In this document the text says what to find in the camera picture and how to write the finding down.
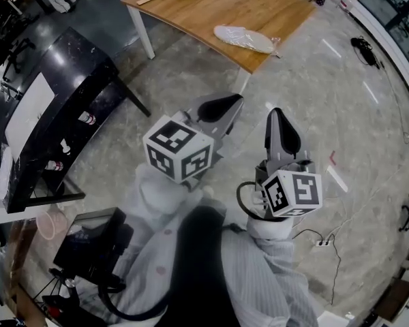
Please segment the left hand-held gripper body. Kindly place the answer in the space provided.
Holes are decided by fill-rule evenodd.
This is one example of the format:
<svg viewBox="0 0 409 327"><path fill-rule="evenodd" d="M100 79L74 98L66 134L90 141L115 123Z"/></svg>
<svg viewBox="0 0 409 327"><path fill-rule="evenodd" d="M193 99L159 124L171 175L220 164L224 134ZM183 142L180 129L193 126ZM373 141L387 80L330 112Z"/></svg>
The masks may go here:
<svg viewBox="0 0 409 327"><path fill-rule="evenodd" d="M147 164L173 182L195 189L219 160L223 137L219 125L194 119L188 111L165 114L143 136Z"/></svg>

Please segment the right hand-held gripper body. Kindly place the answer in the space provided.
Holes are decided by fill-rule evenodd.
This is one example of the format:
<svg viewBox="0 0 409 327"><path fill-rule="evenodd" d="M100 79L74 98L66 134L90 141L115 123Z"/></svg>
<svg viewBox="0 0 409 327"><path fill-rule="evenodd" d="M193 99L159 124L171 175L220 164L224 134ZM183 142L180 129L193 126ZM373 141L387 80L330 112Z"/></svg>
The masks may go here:
<svg viewBox="0 0 409 327"><path fill-rule="evenodd" d="M254 215L265 221L301 217L323 206L322 177L310 160L292 162L274 172L265 161L255 168Z"/></svg>

